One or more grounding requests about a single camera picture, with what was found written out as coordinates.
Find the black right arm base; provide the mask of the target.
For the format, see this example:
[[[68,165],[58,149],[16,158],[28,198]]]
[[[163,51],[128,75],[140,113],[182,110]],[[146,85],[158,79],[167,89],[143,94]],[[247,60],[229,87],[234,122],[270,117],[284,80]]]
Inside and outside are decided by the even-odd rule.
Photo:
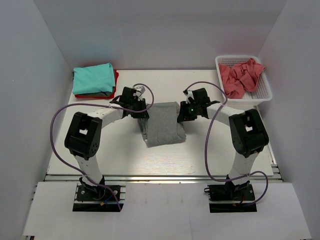
[[[226,184],[213,184],[204,188],[208,195],[209,212],[218,213],[255,213],[257,212],[253,186],[232,191]]]

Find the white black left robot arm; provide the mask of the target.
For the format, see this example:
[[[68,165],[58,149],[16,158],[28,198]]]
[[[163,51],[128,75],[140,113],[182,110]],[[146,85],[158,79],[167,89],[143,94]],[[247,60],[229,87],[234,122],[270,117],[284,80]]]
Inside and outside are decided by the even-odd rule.
[[[148,119],[146,99],[143,98],[146,88],[146,85],[139,83],[133,87],[124,87],[122,94],[112,99],[107,107],[73,115],[64,146],[78,163],[82,174],[81,185],[96,200],[103,198],[106,193],[105,179],[96,158],[102,129],[127,116]]]

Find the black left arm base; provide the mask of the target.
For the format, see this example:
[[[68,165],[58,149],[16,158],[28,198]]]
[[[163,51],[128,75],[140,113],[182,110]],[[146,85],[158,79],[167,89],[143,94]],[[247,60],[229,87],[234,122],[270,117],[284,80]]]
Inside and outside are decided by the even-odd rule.
[[[93,192],[78,184],[75,190],[73,201],[73,212],[88,212],[88,213],[119,213],[119,209],[125,203],[125,186],[124,185],[110,185],[113,193],[108,189],[102,188],[98,192]]]

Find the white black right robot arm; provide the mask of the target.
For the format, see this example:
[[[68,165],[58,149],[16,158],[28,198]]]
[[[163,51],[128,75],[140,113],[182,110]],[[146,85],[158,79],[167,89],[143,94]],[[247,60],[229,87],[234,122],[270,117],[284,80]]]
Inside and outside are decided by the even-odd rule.
[[[211,120],[205,137],[204,164],[208,176],[216,182],[228,184],[226,195],[236,200],[250,183],[250,174],[255,159],[269,143],[269,136],[256,109],[240,110],[226,106],[226,102],[211,101],[205,88],[184,90],[186,100],[180,103],[177,122],[194,121],[198,117]],[[209,170],[209,137],[214,121],[230,129],[232,145],[235,149],[233,165],[226,179],[214,178]]]

